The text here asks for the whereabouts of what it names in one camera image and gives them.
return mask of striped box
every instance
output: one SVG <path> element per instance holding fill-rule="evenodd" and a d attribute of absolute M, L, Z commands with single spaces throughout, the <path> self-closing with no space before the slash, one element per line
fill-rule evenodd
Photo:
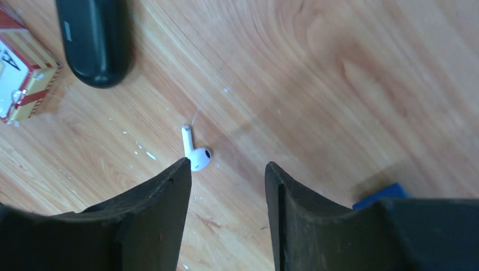
<path fill-rule="evenodd" d="M 0 60 L 0 119 L 8 124 L 25 120 L 38 108 L 62 65 L 1 9 Z"/>

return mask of white debris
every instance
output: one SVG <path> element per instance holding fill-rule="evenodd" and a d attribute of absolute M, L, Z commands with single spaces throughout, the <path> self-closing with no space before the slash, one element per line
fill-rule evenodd
<path fill-rule="evenodd" d="M 65 177 L 67 177 L 69 180 L 72 179 L 72 178 L 70 178 L 70 176 L 69 176 L 67 173 L 65 173 L 65 171 L 63 171 L 63 170 L 61 170 L 61 169 L 59 169 L 59 171 L 60 171 Z"/>
<path fill-rule="evenodd" d="M 15 90 L 13 93 L 12 93 L 12 102 L 13 103 L 17 103 L 18 100 L 20 99 L 20 96 L 22 95 L 22 91 L 20 90 Z"/>
<path fill-rule="evenodd" d="M 196 113 L 193 116 L 193 120 L 191 121 L 192 126 L 193 126 L 194 122 L 196 121 L 196 118 L 198 117 L 198 114 L 201 111 L 201 107 L 203 106 L 204 102 L 205 102 L 205 97 L 203 97 L 203 99 L 201 99 L 201 102 L 199 103 L 198 109 L 196 110 Z"/>
<path fill-rule="evenodd" d="M 147 154 L 150 158 L 152 158 L 153 160 L 156 161 L 156 157 L 155 157 L 153 154 L 151 154 L 149 151 L 147 151 L 146 154 Z"/>

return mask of wireless earbud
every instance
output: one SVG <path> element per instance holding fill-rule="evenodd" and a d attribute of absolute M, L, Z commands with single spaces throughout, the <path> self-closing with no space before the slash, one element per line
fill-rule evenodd
<path fill-rule="evenodd" d="M 191 171 L 200 171 L 211 161 L 211 152 L 206 148 L 193 148 L 193 136 L 191 127 L 181 127 L 183 135 L 183 146 L 185 147 L 185 156 L 191 161 Z"/>

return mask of wood grain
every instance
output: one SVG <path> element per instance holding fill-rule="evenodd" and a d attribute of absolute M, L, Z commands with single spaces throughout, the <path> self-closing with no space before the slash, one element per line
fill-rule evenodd
<path fill-rule="evenodd" d="M 64 61 L 54 1 L 7 2 Z M 477 1 L 130 7 L 136 63 L 120 86 L 92 89 L 66 68 L 37 116 L 2 125 L 0 201 L 53 214 L 108 199 L 182 157 L 196 113 L 214 160 L 193 174 L 178 270 L 273 270 L 270 160 L 345 206 L 391 182 L 478 196 Z"/>

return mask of blue object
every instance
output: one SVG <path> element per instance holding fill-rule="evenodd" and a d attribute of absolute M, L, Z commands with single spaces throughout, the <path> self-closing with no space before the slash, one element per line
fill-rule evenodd
<path fill-rule="evenodd" d="M 352 206 L 352 208 L 354 210 L 360 210 L 360 209 L 363 209 L 363 208 L 366 208 L 368 207 L 370 204 L 374 203 L 375 201 L 379 200 L 379 199 L 383 199 L 383 198 L 409 198 L 409 196 L 407 195 L 406 191 L 404 190 L 404 188 L 398 184 L 398 183 L 394 183 L 374 194 L 372 194 L 371 196 L 367 197 L 367 198 L 364 198 L 362 199 L 360 202 L 354 204 Z"/>

